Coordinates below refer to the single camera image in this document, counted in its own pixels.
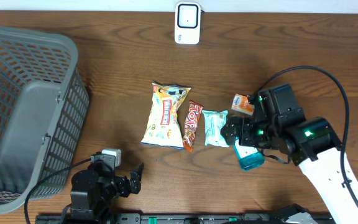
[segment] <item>yellow snack bag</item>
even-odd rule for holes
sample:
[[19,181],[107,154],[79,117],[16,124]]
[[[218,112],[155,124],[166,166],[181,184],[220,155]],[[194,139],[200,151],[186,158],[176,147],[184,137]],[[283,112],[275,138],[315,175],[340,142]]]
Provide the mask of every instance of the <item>yellow snack bag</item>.
[[183,149],[177,110],[190,88],[153,82],[153,105],[142,144]]

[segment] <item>wooden table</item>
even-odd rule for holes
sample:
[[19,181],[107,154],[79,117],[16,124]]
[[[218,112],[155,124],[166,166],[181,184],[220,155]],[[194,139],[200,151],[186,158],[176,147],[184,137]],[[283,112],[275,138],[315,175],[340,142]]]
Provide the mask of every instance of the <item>wooden table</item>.
[[[242,213],[298,203],[313,212],[326,211],[317,191],[294,165],[267,159],[262,167],[243,172],[232,148],[204,146],[203,118],[193,153],[140,141],[152,104],[153,80],[192,87],[178,111],[183,126],[188,100],[206,110],[232,113],[235,93],[252,93],[284,68],[317,65],[332,72],[347,91],[347,153],[358,178],[358,15],[206,12],[200,43],[194,46],[175,43],[173,23],[173,13],[0,11],[2,26],[64,34],[77,44],[78,68],[90,89],[91,104],[75,162],[113,147],[123,153],[120,175],[145,163],[142,191],[120,198],[118,208]],[[273,84],[284,82],[292,84],[307,118],[324,116],[342,135],[344,106],[332,81],[299,71]],[[60,213],[70,203],[70,189],[68,182],[56,197],[31,202],[32,222],[40,213]],[[23,223],[23,208],[0,215],[0,222]]]

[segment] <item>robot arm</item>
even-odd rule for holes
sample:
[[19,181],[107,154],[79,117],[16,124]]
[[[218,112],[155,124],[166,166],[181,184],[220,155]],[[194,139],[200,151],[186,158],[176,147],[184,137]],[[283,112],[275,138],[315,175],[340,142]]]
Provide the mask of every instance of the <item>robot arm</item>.
[[138,194],[144,168],[143,163],[137,166],[128,179],[116,176],[115,169],[120,163],[121,150],[105,149],[92,155],[89,167],[73,176],[70,222],[115,223],[108,212],[112,199]]
[[[337,224],[358,223],[358,208],[346,186],[342,184],[339,154],[336,148],[328,149],[318,154],[317,161],[312,162],[307,159],[299,164],[299,168],[314,185]],[[347,177],[352,180],[351,187],[358,199],[358,181],[346,156],[345,168]]]
[[[358,223],[358,208],[340,166],[342,144],[324,118],[306,120],[290,85],[260,90],[252,100],[254,117],[233,116],[221,134],[228,144],[278,149],[316,187],[337,224]],[[358,200],[358,181],[345,155],[345,170]]]

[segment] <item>white device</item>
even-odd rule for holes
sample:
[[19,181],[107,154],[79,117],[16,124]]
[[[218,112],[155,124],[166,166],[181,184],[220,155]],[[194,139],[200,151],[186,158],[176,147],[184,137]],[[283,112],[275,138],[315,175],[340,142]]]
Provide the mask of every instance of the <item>white device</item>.
[[175,42],[198,44],[200,41],[201,7],[194,2],[179,2],[175,10]]
[[121,165],[121,150],[119,150],[119,149],[103,149],[102,154],[115,156],[116,157],[116,167]]
[[[302,173],[314,185],[337,224],[358,224],[358,208],[343,183],[336,148],[318,154],[318,160],[307,159],[299,164]],[[358,181],[345,155],[345,170],[354,194],[358,199]]]

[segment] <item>blue plastic bottle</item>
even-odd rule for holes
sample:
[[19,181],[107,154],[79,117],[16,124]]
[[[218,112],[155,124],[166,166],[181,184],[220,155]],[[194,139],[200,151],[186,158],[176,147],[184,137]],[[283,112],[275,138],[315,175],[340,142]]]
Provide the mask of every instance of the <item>blue plastic bottle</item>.
[[249,146],[240,146],[238,139],[234,145],[234,150],[239,159],[240,167],[244,171],[260,167],[265,162],[265,158],[258,149]]

